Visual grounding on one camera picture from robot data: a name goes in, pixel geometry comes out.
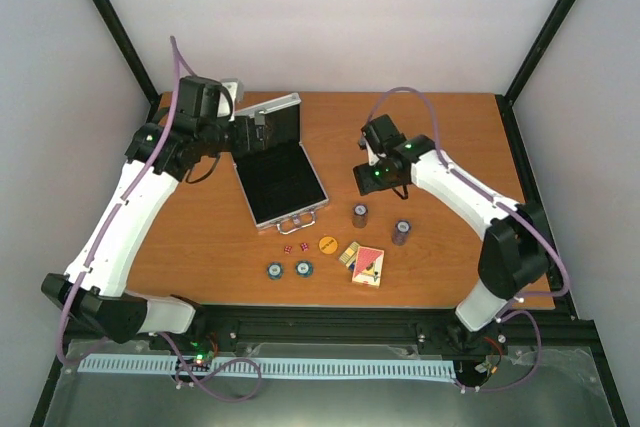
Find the aluminium poker case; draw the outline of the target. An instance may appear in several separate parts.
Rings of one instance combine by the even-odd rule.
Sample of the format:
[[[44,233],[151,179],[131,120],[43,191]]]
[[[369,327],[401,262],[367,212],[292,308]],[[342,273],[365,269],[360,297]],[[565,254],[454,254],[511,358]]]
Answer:
[[[316,223],[329,202],[302,137],[302,101],[291,93],[236,112],[255,119],[261,148],[233,157],[236,175],[258,229],[290,235]]]

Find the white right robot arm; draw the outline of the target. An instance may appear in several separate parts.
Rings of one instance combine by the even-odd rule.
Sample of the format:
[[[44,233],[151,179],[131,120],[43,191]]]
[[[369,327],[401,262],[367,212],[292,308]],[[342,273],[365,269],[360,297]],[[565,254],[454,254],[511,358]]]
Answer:
[[[408,188],[414,185],[456,213],[480,238],[478,280],[444,329],[454,350],[470,350],[499,313],[557,264],[542,207],[490,189],[460,168],[433,139],[407,138],[388,115],[362,127],[359,145],[368,156],[366,163],[353,169],[361,194],[392,190],[407,199]]]

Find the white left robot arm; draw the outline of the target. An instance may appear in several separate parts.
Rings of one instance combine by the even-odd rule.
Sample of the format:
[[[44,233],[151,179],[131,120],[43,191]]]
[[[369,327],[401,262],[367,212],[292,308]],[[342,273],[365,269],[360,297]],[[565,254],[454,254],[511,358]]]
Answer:
[[[48,274],[43,294],[60,307],[60,325],[75,320],[124,343],[167,332],[186,349],[201,347],[208,325],[195,302],[128,290],[133,261],[156,216],[205,157],[231,147],[234,110],[243,96],[237,79],[185,76],[177,96],[134,134],[117,187],[94,232],[62,274]]]

